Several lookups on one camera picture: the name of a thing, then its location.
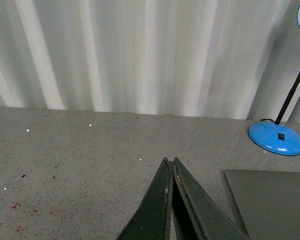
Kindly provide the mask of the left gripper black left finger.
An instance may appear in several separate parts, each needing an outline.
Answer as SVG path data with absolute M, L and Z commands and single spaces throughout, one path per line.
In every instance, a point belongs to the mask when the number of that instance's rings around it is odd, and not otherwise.
M 117 237 L 118 240 L 168 240 L 170 238 L 173 167 L 165 157 L 138 209 Z

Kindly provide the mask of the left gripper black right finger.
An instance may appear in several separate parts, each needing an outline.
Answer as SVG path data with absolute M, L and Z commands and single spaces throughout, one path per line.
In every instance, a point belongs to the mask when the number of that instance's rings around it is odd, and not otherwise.
M 176 157 L 172 209 L 178 240 L 248 240 Z

